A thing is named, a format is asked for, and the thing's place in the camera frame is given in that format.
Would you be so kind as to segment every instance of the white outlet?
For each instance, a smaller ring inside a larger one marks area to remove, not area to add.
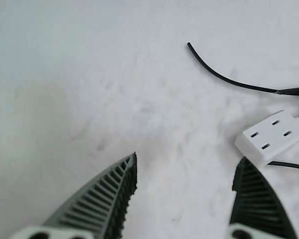
[[[262,167],[299,141],[299,118],[280,111],[248,128],[235,145],[254,165]]]

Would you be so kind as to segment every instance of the white background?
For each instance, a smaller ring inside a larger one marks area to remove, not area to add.
[[[299,0],[0,0],[0,239],[136,151],[126,239],[221,239],[235,136],[299,97]],[[276,160],[299,163],[299,144]],[[299,235],[299,170],[262,170]]]

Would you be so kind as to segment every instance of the black wire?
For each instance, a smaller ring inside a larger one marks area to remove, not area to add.
[[[289,167],[289,168],[299,169],[299,164],[294,164],[294,163],[284,163],[284,162],[272,161],[268,165],[275,165],[275,166],[282,166],[282,167]]]
[[[261,91],[261,92],[267,92],[267,93],[273,93],[273,94],[279,94],[279,95],[291,95],[291,96],[299,96],[299,88],[292,88],[292,89],[286,89],[286,90],[275,90],[275,89],[270,89],[270,88],[264,88],[264,87],[258,87],[258,86],[252,86],[252,85],[247,85],[244,83],[240,83],[234,80],[231,80],[227,77],[224,77],[220,75],[218,72],[214,71],[211,69],[197,54],[193,46],[189,43],[187,43],[187,46],[189,47],[189,50],[192,52],[194,57],[199,61],[199,63],[207,70],[209,71],[212,75],[218,77],[219,79],[232,84],[234,86],[254,90],[254,91]]]

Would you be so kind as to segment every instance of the cable connector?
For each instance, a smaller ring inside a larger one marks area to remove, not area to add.
[[[299,141],[299,118],[280,111],[248,128],[235,145],[254,165],[262,167]]]

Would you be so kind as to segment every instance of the black cable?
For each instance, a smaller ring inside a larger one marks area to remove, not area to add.
[[[294,163],[284,163],[284,162],[272,161],[268,165],[275,165],[275,166],[282,166],[282,167],[289,167],[289,168],[299,169],[299,164],[294,164]]]
[[[261,91],[261,92],[267,92],[267,93],[273,93],[273,94],[279,94],[279,95],[292,95],[292,96],[299,96],[299,88],[292,88],[292,89],[286,89],[286,90],[275,90],[275,89],[270,89],[270,88],[264,88],[264,87],[258,87],[258,86],[252,86],[252,85],[247,85],[244,83],[240,83],[234,80],[231,80],[227,77],[224,77],[220,75],[218,72],[214,71],[211,69],[197,54],[197,52],[194,50],[192,45],[187,43],[187,46],[189,47],[189,50],[192,52],[194,57],[199,61],[199,63],[207,70],[209,71],[212,75],[218,77],[219,79],[232,84],[234,86],[250,89],[250,90],[255,90],[255,91]]]

